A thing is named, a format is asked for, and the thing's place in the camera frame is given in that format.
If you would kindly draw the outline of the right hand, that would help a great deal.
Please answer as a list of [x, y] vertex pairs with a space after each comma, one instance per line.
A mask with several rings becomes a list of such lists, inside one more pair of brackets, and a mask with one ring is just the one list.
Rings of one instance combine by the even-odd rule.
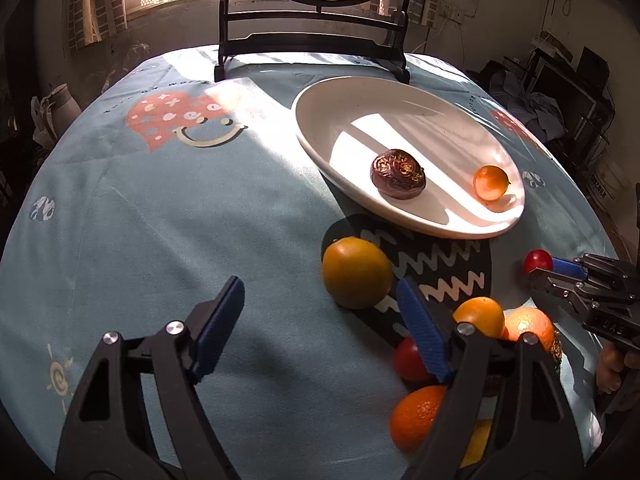
[[596, 371], [598, 388], [605, 393], [616, 392], [622, 385], [625, 370], [638, 370], [640, 356], [635, 351], [620, 351], [611, 341], [605, 341]]

